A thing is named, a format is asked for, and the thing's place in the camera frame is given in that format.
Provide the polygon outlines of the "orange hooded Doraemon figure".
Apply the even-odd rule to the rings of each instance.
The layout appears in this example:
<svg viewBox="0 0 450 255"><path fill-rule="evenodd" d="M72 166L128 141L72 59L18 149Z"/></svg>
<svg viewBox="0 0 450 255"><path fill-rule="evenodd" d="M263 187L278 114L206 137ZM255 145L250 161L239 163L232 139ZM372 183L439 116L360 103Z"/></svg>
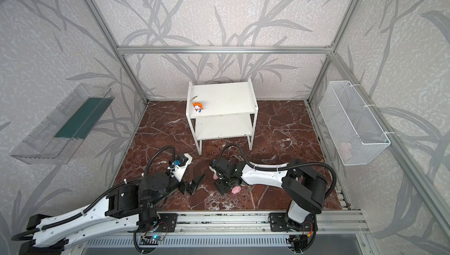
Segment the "orange hooded Doraemon figure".
<svg viewBox="0 0 450 255"><path fill-rule="evenodd" d="M195 110L196 113L201 113L203 110L203 104L200 102L193 102L193 108Z"/></svg>

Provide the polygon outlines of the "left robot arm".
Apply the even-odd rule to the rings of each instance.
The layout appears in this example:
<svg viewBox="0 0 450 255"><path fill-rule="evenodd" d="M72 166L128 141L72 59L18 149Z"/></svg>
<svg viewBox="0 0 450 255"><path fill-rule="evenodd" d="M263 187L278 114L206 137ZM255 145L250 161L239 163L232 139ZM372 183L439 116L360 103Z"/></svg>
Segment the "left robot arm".
<svg viewBox="0 0 450 255"><path fill-rule="evenodd" d="M30 217L26 231L11 239L22 242L21 255L60 255L80 243L117 232L173 232L175 214L161 216L157 205L177 191L193 195L203 178L200 175L186 182L168 173L155 173L124 181L83 208L59 216Z"/></svg>

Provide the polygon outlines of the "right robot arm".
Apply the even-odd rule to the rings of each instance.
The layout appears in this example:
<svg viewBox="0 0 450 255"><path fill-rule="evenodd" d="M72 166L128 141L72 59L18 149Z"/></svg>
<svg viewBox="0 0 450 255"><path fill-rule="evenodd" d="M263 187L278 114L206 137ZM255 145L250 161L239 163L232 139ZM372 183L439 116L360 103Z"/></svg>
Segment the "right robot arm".
<svg viewBox="0 0 450 255"><path fill-rule="evenodd" d="M281 165L262 165L243 161L232 163L223 156L209 164L214 185L221 194L236 194L244 186L266 185L281 188L292 199L283 220L273 219L273 232L317 231L316 216L336 186L336 173L325 163L293 160Z"/></svg>

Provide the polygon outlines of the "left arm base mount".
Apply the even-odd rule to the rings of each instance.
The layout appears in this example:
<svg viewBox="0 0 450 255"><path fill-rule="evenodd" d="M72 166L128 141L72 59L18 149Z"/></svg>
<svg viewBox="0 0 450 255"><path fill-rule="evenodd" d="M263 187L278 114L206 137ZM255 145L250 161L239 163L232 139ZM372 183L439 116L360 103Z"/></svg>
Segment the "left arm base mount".
<svg viewBox="0 0 450 255"><path fill-rule="evenodd" d="M178 220L176 213L162 213L158 215L158 220L151 220L150 222L140 225L137 229L139 233L173 233L175 231Z"/></svg>

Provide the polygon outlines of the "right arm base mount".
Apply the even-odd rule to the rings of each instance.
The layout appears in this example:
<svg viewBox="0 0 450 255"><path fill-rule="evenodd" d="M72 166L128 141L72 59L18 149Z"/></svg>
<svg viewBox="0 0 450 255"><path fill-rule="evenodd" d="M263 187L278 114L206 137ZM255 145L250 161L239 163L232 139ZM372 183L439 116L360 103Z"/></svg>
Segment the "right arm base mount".
<svg viewBox="0 0 450 255"><path fill-rule="evenodd" d="M272 232L300 231L300 225L292 221L286 213L269 213L268 222Z"/></svg>

